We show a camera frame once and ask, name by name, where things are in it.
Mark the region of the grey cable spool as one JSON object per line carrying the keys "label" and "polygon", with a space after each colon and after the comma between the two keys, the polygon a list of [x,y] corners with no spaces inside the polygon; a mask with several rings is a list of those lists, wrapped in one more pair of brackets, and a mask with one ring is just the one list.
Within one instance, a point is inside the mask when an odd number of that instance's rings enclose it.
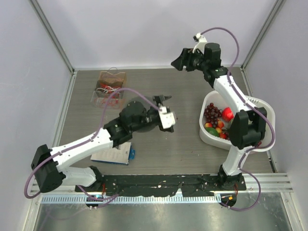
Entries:
{"label": "grey cable spool", "polygon": [[[131,99],[129,99],[126,103],[124,107],[127,107],[129,104],[134,104],[134,102],[140,102],[142,104],[143,109],[139,110],[139,114],[141,114],[142,117],[147,115],[147,112],[151,109],[151,105],[147,103],[147,101],[145,101],[142,97],[140,96],[135,96]],[[150,132],[152,130],[154,130],[156,127],[156,125],[147,125],[145,127],[140,128],[139,130],[137,130],[137,133],[145,133],[145,132]]]}

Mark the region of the white plastic basket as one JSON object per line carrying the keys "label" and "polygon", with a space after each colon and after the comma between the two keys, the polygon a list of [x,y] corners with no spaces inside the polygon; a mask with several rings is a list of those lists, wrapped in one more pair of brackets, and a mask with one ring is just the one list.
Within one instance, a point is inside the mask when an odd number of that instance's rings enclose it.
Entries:
{"label": "white plastic basket", "polygon": [[[275,112],[273,108],[261,99],[252,96],[246,97],[256,107],[264,107],[266,109],[267,119],[275,130]],[[199,117],[199,136],[201,140],[206,144],[224,150],[229,150],[231,147],[228,130],[232,121],[227,121],[223,118],[223,110],[227,107],[228,103],[226,103],[221,95],[214,90],[205,96]],[[272,133],[269,125],[266,124],[265,137],[260,141],[259,148],[254,150],[254,152],[265,152],[271,149],[274,143],[266,148],[266,146],[270,144],[271,139]]]}

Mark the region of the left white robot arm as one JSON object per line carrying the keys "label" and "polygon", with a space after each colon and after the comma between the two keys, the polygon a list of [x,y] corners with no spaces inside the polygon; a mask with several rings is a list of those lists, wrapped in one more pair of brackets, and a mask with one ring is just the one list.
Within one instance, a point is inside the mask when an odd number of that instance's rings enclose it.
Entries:
{"label": "left white robot arm", "polygon": [[72,165],[99,151],[116,148],[132,139],[134,132],[146,132],[159,127],[173,132],[176,116],[163,102],[170,96],[154,96],[152,106],[146,109],[140,101],[130,101],[119,116],[95,133],[77,141],[48,148],[37,148],[31,163],[40,193],[49,193],[61,185],[74,185],[78,192],[97,192],[102,189],[104,178],[97,167],[73,167]]}

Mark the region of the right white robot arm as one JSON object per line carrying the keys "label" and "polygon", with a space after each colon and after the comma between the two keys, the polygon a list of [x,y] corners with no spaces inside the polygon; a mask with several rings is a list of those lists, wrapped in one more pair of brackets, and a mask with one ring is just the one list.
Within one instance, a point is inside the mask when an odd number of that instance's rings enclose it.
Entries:
{"label": "right white robot arm", "polygon": [[231,148],[218,171],[217,184],[228,190],[240,181],[241,165],[247,155],[265,137],[267,111],[256,107],[239,90],[227,68],[221,65],[221,49],[217,43],[207,43],[204,51],[184,48],[171,65],[177,70],[199,70],[204,79],[225,100],[234,118],[228,129]]}

